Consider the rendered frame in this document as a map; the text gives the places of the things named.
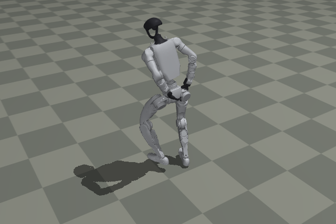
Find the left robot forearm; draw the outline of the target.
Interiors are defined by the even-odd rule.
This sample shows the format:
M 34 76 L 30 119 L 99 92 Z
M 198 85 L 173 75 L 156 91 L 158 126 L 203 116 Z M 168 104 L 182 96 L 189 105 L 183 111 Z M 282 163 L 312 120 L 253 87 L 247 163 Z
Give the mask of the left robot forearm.
M 160 81 L 156 82 L 156 80 L 154 79 L 153 75 L 152 75 L 153 80 L 155 81 L 156 85 L 160 88 L 160 90 L 162 91 L 162 94 L 166 97 L 168 92 L 171 92 L 170 88 L 167 86 L 167 84 L 165 83 L 164 79 L 161 79 Z

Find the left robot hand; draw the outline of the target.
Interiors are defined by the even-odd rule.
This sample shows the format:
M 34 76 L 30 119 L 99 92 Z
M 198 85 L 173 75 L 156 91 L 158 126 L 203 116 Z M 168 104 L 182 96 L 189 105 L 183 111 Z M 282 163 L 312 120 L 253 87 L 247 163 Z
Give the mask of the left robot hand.
M 177 99 L 175 96 L 173 96 L 172 92 L 168 92 L 167 96 L 168 96 L 167 98 L 170 98 L 170 99 L 173 99 L 173 100 L 177 100 L 177 101 L 181 99 L 181 97 Z

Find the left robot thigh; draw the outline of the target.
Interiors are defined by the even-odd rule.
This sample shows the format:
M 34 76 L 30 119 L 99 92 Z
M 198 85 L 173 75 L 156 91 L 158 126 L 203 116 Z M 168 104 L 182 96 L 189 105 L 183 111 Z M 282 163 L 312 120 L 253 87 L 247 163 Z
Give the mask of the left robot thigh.
M 164 108 L 168 103 L 168 98 L 166 96 L 161 96 L 160 94 L 154 95 L 150 98 L 144 105 L 141 115 L 140 115 L 140 125 L 146 124 L 149 130 L 152 129 L 153 124 L 149 119 L 160 109 Z

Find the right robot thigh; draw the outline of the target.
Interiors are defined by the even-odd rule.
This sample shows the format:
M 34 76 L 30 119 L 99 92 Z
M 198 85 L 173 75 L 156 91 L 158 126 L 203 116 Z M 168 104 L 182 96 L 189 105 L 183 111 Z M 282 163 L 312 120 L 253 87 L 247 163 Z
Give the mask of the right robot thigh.
M 182 88 L 181 88 L 182 89 Z M 186 106 L 188 103 L 188 99 L 190 98 L 191 94 L 187 89 L 182 89 L 182 98 L 178 100 L 176 103 L 176 114 L 177 114 L 177 120 L 176 120 L 176 126 L 178 129 L 184 129 L 185 128 L 185 111 L 186 111 Z

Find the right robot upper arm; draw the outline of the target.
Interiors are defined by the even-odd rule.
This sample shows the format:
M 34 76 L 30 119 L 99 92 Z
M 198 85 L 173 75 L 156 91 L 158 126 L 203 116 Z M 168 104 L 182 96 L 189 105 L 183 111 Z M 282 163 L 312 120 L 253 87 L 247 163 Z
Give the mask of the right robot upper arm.
M 184 55 L 188 55 L 188 61 L 190 63 L 195 63 L 197 60 L 197 55 L 189 49 L 189 47 L 187 47 L 184 43 L 182 43 L 182 41 L 177 38 L 171 38 L 171 40 L 174 41 L 175 47 L 178 51 L 180 51 L 182 54 Z

